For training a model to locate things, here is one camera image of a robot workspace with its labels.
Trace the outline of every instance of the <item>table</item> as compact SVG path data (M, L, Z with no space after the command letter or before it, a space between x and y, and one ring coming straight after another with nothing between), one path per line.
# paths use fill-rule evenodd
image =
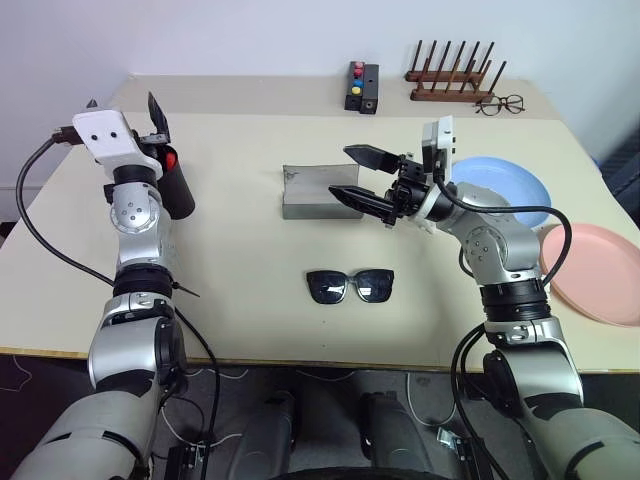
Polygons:
M148 86L158 87L154 93L166 110L197 204L191 217L174 223L181 265L176 277L202 298L177 292L174 299L216 354L248 364L447 368L457 341L484 319L475 283L458 269L453 237L428 235L404 221L388 230L372 217L285 221L280 213L283 164L346 163L341 148L353 143L419 152L423 124L447 107L419 104L423 115L399 116L390 100L392 114L364 116L334 105L333 111L304 115L288 108L275 111L277 103L270 98L255 106L258 114L245 111L244 102L235 114L191 111L210 108L208 101L191 108L185 100L187 111L180 111L172 95L193 96L189 82L206 84L205 79L133 79L114 101L124 107L132 127L146 132L151 124L139 96ZM230 80L209 82L211 87ZM415 113L415 104L407 104ZM554 206L572 222L598 224L640 244L640 232L560 120L545 117L542 107L529 107L530 117L491 119L465 115L468 110L455 118L456 159L493 155L518 163L543 181ZM360 170L360 185L379 194L392 180ZM29 211L53 245L113 276L117 240L104 183L102 169L86 149L75 147ZM372 267L396 273L392 297L384 304L365 304L350 291L339 305L318 305L307 292L308 270L352 273ZM22 223L0 249L0 272L2 352L86 356L111 296L108 286L48 254ZM581 372L639 370L640 329L589 320L555 294L550 304ZM186 344L191 357L205 357L190 334ZM481 368L489 349L486 341L479 342L469 356L471 369Z

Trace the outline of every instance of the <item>eyeglasses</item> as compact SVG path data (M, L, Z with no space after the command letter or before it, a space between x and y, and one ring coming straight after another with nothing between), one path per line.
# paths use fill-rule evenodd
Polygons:
M353 283L362 300L368 303L386 302L391 296L393 270L362 270L353 277L335 270L307 273L311 297L324 305L340 303L347 294L347 284Z
M524 112L524 100L520 95L509 95L508 97L498 97L489 95L476 102L476 113L482 112L489 117L497 115L502 107L511 113Z

